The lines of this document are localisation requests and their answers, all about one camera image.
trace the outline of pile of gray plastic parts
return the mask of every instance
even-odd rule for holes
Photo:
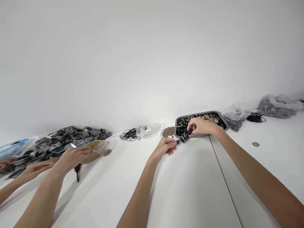
[[[29,164],[60,157],[65,151],[65,146],[74,141],[83,139],[84,143],[88,144],[94,140],[104,140],[111,135],[112,132],[105,129],[91,127],[80,129],[74,126],[62,128],[49,134],[49,137],[37,140],[34,147],[25,150],[8,169],[1,171],[0,174],[11,173],[8,179],[16,178]]]

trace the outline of hand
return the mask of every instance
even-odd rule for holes
[[[1,159],[0,160],[0,171],[9,168],[10,164],[15,160],[16,160],[16,158],[13,158],[13,157]]]
[[[193,129],[192,134],[202,133],[213,135],[217,131],[223,130],[223,128],[217,124],[206,121],[201,117],[192,118],[188,123],[187,131],[191,129],[191,126]]]
[[[40,173],[50,169],[55,164],[54,161],[42,161],[30,164],[27,168],[16,178],[21,184],[25,184],[35,179]]]
[[[66,175],[71,169],[75,168],[91,153],[89,146],[69,148],[61,156],[53,167],[54,172]]]
[[[151,157],[154,158],[157,162],[160,162],[162,156],[167,152],[168,149],[173,148],[173,150],[176,150],[176,145],[176,140],[162,138],[153,153],[151,154]]]

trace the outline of gray bag of parts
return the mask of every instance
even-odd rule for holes
[[[263,116],[290,118],[301,109],[300,101],[293,101],[284,94],[276,97],[272,94],[266,94],[262,98],[258,113]]]

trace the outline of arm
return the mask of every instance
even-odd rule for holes
[[[51,225],[65,175],[90,154],[89,146],[68,149],[41,182],[14,228],[48,228]]]
[[[25,183],[35,179],[40,173],[54,165],[53,161],[42,161],[29,165],[15,180],[0,190],[0,204],[2,204],[14,191]]]
[[[250,188],[282,227],[304,227],[304,206],[267,169],[249,155],[218,125],[193,118],[188,129],[211,134],[222,144]]]
[[[176,144],[177,143],[174,139],[161,139],[143,169],[139,182],[117,225],[117,228],[145,227],[149,196],[156,167],[169,148],[174,148],[175,150]]]

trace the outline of tray of mixed parts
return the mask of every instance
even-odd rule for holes
[[[188,123],[192,118],[195,117],[201,117],[204,118],[207,121],[214,122],[218,126],[221,126],[225,131],[229,129],[229,125],[224,120],[222,115],[217,111],[207,111],[207,112],[200,112],[196,114],[186,115],[178,117],[175,121],[175,127],[174,127],[174,135],[178,138],[184,135],[187,132],[187,126]],[[196,138],[196,137],[202,137],[207,136],[208,134],[191,134],[189,135],[189,138]]]

